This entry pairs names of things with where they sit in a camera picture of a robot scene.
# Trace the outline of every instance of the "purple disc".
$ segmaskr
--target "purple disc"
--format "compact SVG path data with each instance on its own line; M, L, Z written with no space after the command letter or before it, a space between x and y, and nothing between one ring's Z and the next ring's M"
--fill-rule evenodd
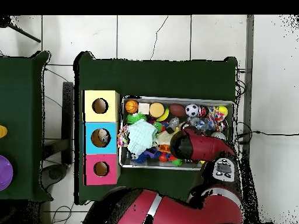
M0 191L4 190L12 181L12 165L7 158L0 155Z

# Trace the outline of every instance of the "light blue cloth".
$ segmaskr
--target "light blue cloth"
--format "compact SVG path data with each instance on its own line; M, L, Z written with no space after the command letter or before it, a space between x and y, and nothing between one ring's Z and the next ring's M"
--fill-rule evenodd
M155 140L155 134L157 133L157 129L144 119L140 119L135 124L129 125L128 131L128 138L130 140L128 150L135 155L140 155L146 149L151 148Z

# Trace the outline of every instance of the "orange toy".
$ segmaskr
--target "orange toy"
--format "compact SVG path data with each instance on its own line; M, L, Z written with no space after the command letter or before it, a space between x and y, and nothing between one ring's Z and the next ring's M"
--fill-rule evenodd
M136 113L138 110L138 103L135 100L128 100L125 108L128 113Z
M167 144L161 144L161 145L159 145L159 151L160 152L171 153L170 147Z

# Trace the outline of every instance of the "soccer ball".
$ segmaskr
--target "soccer ball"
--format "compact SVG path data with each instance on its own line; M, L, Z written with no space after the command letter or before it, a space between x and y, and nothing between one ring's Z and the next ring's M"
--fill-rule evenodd
M188 116L195 117L199 115L199 107L195 104L186 106L185 110Z
M138 157L139 157L138 155L131 154L131 159L132 159L132 160L137 160L137 159L138 159Z

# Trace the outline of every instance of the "toy basketball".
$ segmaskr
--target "toy basketball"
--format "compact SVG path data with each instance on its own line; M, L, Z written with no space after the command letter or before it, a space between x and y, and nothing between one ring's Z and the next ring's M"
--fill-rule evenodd
M128 113L136 113L138 110L138 103L135 100L128 100L125 108Z

